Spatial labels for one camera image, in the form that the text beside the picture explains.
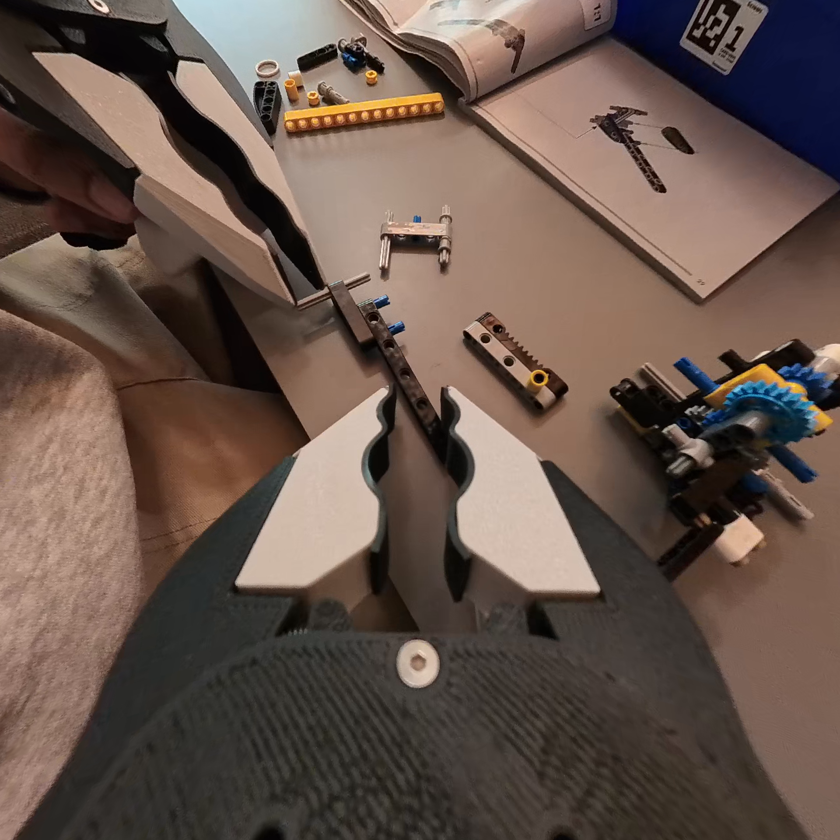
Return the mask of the grey lego axle assembly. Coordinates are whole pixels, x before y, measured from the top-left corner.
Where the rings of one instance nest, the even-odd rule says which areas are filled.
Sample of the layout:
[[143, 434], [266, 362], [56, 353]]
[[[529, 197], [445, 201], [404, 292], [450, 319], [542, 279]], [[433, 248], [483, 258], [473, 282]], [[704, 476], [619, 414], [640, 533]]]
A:
[[450, 205], [443, 205], [436, 223], [425, 223], [419, 216], [410, 222], [397, 222], [389, 211], [380, 231], [380, 256], [378, 268], [382, 273], [390, 270], [392, 250], [397, 245], [423, 245], [434, 248], [441, 271], [448, 269], [453, 247], [453, 216]]

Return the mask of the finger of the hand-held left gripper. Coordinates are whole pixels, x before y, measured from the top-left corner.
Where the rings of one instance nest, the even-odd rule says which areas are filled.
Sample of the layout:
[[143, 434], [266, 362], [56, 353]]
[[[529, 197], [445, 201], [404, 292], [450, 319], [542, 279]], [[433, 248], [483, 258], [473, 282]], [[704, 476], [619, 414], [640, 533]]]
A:
[[192, 150], [198, 171], [266, 246], [283, 280], [294, 269], [313, 289], [325, 288], [298, 205], [255, 110], [241, 108], [207, 64], [189, 59], [156, 79], [156, 106]]
[[204, 259], [267, 300], [296, 305], [262, 235], [176, 150], [137, 85], [72, 54], [36, 51], [34, 58], [139, 170], [136, 235], [157, 269], [174, 275]]

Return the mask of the lego gear model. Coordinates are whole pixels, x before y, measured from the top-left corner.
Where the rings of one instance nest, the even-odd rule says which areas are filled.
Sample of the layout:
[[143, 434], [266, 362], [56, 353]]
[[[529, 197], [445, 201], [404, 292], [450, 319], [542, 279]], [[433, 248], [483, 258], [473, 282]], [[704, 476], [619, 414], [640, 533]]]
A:
[[791, 446], [833, 424], [838, 343], [814, 350], [793, 339], [750, 360], [729, 350], [719, 361], [728, 371], [716, 380], [687, 357], [675, 362], [691, 393], [649, 363], [638, 370], [641, 381], [626, 377], [609, 391], [663, 466], [667, 509], [685, 527], [656, 563], [668, 581], [707, 553], [733, 567], [747, 564], [764, 544], [755, 521], [767, 502], [790, 520], [814, 518], [771, 468], [803, 485], [817, 479]]

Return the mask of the blue plastic bin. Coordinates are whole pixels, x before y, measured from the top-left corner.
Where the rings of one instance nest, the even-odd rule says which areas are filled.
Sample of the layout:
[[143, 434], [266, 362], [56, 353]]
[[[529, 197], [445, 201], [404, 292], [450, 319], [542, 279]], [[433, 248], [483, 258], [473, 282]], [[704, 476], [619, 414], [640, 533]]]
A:
[[620, 1], [612, 33], [838, 180], [838, 1]]

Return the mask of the yellow lego beam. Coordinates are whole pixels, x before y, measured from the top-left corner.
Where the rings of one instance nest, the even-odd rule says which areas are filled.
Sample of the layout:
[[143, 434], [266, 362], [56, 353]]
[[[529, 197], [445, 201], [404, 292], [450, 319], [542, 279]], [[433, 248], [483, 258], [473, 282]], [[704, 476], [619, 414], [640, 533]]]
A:
[[279, 126], [286, 134], [318, 133], [356, 127], [442, 116], [443, 95], [429, 92], [414, 96], [307, 107], [283, 113]]

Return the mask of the person's tan trousers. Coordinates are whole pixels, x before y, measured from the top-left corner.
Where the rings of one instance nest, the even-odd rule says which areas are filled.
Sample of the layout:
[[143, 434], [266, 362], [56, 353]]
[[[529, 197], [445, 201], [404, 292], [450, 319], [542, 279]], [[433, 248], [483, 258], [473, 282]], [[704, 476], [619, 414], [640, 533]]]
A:
[[87, 352], [119, 403], [147, 594], [258, 479], [307, 442], [280, 394], [241, 387], [208, 268], [157, 271], [136, 239], [53, 236], [2, 259], [2, 309]]

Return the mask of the blue black lego connector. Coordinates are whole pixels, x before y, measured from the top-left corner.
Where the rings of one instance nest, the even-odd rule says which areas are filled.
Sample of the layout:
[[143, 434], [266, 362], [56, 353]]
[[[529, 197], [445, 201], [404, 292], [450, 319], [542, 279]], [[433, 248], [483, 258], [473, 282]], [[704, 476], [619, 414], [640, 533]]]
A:
[[377, 74], [385, 72], [384, 62], [369, 50], [366, 36], [340, 38], [337, 48], [342, 62], [352, 71], [372, 70]]

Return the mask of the black lego beam assembly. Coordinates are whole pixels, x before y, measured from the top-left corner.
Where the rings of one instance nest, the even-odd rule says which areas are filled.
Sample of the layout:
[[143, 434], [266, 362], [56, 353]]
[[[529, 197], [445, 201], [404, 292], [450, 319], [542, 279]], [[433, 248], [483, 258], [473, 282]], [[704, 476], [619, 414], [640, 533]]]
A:
[[359, 348], [365, 353], [378, 350], [404, 395], [417, 425], [422, 429], [437, 460], [443, 465], [448, 445], [442, 421], [396, 341], [396, 335], [405, 330], [404, 322], [385, 322], [382, 309], [390, 304], [386, 295], [362, 302], [355, 301], [351, 295], [352, 289], [370, 280], [371, 275], [367, 272], [347, 280], [338, 280], [306, 297], [293, 298], [293, 303], [297, 310], [304, 311], [330, 301], [339, 320]]

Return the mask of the grey lego rack assembly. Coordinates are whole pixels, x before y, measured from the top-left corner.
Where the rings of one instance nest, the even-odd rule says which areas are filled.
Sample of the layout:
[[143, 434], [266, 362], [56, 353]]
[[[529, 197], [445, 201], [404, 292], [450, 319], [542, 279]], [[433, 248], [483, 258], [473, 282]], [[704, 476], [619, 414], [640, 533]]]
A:
[[530, 354], [492, 312], [485, 312], [466, 326], [463, 340], [522, 402], [538, 413], [549, 411], [566, 397], [566, 381]]

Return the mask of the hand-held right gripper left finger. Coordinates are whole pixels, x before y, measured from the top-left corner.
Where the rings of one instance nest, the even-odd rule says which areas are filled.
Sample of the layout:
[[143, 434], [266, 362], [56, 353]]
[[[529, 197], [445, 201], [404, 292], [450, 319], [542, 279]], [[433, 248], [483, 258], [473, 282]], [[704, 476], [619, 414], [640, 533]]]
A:
[[382, 387], [295, 454], [235, 581], [297, 599], [365, 599], [389, 572], [385, 495], [396, 388]]

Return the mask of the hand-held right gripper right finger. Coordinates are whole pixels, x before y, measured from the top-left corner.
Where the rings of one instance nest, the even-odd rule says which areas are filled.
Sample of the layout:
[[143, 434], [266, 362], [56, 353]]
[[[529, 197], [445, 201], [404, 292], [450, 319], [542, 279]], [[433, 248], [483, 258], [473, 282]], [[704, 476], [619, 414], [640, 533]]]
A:
[[444, 575], [455, 602], [591, 601], [602, 589], [551, 487], [548, 465], [451, 385], [446, 468], [456, 484]]

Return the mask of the person's left hand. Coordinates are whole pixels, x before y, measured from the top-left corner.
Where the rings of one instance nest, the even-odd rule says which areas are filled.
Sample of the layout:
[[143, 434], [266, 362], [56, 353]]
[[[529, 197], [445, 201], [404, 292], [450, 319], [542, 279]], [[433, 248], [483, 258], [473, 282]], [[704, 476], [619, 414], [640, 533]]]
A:
[[1, 112], [2, 187], [45, 195], [43, 212], [60, 234], [129, 238], [139, 212], [84, 153]]

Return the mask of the instruction booklet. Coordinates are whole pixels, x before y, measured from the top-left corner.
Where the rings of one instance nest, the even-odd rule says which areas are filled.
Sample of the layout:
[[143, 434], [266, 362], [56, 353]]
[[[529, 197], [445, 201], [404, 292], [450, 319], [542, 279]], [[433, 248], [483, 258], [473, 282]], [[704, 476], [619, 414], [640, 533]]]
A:
[[696, 301], [838, 183], [612, 37], [617, 2], [344, 2], [459, 107]]

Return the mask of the black curved lego beam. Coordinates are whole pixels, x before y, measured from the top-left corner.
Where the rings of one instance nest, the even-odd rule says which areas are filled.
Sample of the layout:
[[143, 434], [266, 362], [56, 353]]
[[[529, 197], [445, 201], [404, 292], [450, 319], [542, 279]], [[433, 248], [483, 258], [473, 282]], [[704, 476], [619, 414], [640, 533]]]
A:
[[269, 136], [277, 132], [279, 111], [282, 104], [278, 82], [275, 80], [257, 80], [253, 87], [253, 100], [256, 114], [263, 129]]

